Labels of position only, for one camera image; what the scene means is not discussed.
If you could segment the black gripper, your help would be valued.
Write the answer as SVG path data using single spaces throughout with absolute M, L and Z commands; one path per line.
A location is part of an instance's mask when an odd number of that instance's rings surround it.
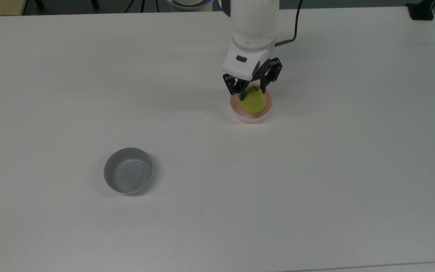
M 276 82 L 283 65 L 278 57 L 266 60 L 261 66 L 256 69 L 250 82 L 259 80 L 259 87 L 263 94 L 266 93 L 266 88 L 271 82 Z M 232 75 L 224 74 L 223 80 L 230 95 L 237 95 L 240 100 L 244 100 L 247 88 L 247 81 L 238 79 Z

